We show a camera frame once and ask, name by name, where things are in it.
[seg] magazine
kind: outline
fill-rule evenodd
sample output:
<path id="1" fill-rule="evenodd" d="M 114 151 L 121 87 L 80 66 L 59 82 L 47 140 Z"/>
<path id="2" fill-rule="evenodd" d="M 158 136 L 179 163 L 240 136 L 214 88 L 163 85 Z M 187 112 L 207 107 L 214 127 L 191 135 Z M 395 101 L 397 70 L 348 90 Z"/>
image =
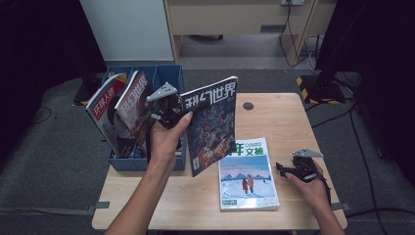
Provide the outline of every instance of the magazine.
<path id="1" fill-rule="evenodd" d="M 207 103 L 194 111 L 186 130 L 193 177 L 236 150 L 237 86 L 238 77 L 230 76 L 180 95 L 185 111 Z"/>
<path id="2" fill-rule="evenodd" d="M 130 131 L 115 110 L 115 104 L 125 90 L 126 80 L 126 73 L 112 75 L 85 107 L 119 158 L 127 158 L 135 148 L 134 138 L 131 138 Z"/>
<path id="3" fill-rule="evenodd" d="M 137 141 L 138 148 L 147 156 L 147 134 L 154 120 L 149 118 L 151 103 L 146 98 L 152 94 L 152 88 L 143 71 L 136 70 L 125 92 L 115 105 L 119 117 L 128 127 Z"/>
<path id="4" fill-rule="evenodd" d="M 277 211 L 280 207 L 264 137 L 237 140 L 237 151 L 219 161 L 220 210 Z"/>

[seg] black curtain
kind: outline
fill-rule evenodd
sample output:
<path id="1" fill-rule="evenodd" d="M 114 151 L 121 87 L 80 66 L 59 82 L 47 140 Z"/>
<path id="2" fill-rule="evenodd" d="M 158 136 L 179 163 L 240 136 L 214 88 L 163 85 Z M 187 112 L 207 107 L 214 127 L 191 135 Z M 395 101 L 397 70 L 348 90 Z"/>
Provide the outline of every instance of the black curtain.
<path id="1" fill-rule="evenodd" d="M 361 74 L 355 97 L 379 153 L 396 160 L 415 186 L 414 9 L 414 0 L 339 0 L 316 66 Z"/>
<path id="2" fill-rule="evenodd" d="M 94 89 L 106 69 L 79 1 L 0 0 L 0 166 L 47 89 L 79 77 Z"/>

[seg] hand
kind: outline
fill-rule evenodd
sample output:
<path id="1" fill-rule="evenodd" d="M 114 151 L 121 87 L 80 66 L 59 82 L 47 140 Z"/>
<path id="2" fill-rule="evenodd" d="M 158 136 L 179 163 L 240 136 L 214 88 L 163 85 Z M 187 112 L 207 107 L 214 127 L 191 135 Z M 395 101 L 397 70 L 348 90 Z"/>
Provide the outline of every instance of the hand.
<path id="1" fill-rule="evenodd" d="M 314 161 L 314 164 L 317 170 L 323 174 L 323 169 L 320 165 L 318 165 L 316 161 Z M 291 173 L 286 173 L 286 176 L 294 185 L 297 186 L 297 188 L 299 188 L 302 196 L 312 209 L 315 210 L 330 207 L 328 204 L 329 201 L 327 198 L 326 187 L 318 177 L 315 177 L 309 183 L 305 183 Z"/>
<path id="2" fill-rule="evenodd" d="M 192 112 L 188 113 L 171 129 L 164 128 L 158 121 L 155 122 L 152 128 L 152 159 L 150 163 L 167 163 L 167 170 L 174 169 L 177 143 L 189 126 L 192 115 Z"/>

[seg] person's left hand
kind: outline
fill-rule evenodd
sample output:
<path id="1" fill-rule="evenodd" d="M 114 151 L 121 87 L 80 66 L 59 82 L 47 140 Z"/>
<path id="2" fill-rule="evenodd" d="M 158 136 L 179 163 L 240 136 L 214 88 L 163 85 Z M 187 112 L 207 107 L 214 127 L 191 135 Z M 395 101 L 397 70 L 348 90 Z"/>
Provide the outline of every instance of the person's left hand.
<path id="1" fill-rule="evenodd" d="M 185 115 L 171 129 L 164 128 L 158 121 L 152 127 L 152 158 L 150 164 L 167 163 L 167 169 L 173 170 L 176 164 L 176 147 L 180 137 L 186 131 L 192 119 L 193 113 Z"/>

